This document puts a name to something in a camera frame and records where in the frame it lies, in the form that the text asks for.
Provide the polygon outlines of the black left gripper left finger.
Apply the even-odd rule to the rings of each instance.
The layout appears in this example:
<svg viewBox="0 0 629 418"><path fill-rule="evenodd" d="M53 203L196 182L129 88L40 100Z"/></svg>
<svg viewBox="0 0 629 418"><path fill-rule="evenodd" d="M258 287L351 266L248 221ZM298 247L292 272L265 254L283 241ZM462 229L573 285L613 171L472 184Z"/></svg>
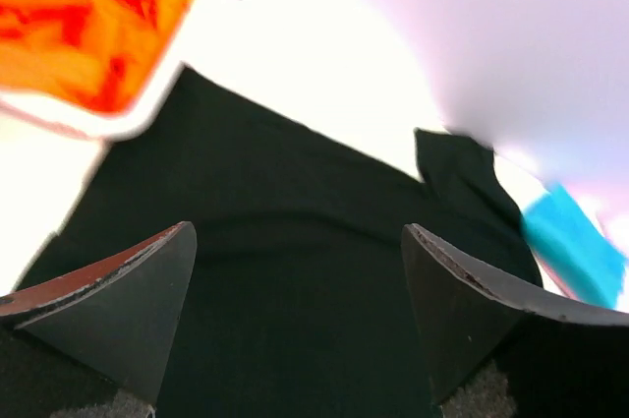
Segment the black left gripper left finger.
<svg viewBox="0 0 629 418"><path fill-rule="evenodd" d="M1 299L4 406L153 406L193 273L180 222Z"/></svg>

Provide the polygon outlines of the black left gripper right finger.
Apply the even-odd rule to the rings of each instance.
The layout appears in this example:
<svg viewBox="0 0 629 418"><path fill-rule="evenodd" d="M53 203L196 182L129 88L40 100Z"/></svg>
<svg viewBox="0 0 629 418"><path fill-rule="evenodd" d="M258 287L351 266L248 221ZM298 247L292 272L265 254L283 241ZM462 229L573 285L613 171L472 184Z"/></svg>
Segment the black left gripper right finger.
<svg viewBox="0 0 629 418"><path fill-rule="evenodd" d="M418 224L402 253L436 405L627 405L627 314L546 291Z"/></svg>

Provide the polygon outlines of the black t-shirt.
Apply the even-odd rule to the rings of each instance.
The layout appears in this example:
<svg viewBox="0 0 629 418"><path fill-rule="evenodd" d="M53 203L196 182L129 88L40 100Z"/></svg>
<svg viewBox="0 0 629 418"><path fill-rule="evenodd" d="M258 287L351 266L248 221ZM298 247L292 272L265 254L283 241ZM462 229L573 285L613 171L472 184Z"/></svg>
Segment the black t-shirt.
<svg viewBox="0 0 629 418"><path fill-rule="evenodd" d="M161 417L431 417L400 252L418 223L542 279L493 154L421 132L423 179L184 69L152 125L114 145L32 286L179 221L197 258Z"/></svg>

